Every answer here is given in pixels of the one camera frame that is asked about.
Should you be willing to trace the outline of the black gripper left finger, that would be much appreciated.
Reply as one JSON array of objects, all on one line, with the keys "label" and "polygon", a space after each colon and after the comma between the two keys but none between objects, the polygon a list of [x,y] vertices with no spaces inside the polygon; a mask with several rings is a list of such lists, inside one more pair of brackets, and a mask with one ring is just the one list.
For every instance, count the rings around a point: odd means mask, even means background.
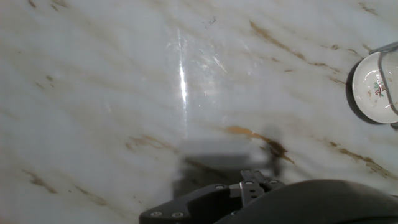
[{"label": "black gripper left finger", "polygon": [[265,177],[244,170],[238,184],[212,184],[142,212],[139,224],[216,223],[264,194]]}]

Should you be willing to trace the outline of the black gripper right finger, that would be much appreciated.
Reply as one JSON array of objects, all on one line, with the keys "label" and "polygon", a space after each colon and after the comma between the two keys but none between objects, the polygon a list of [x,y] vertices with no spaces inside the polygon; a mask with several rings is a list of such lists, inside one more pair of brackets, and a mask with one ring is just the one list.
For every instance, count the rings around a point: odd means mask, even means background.
[{"label": "black gripper right finger", "polygon": [[279,180],[266,179],[266,181],[264,182],[264,191],[270,192],[284,186],[285,184]]}]

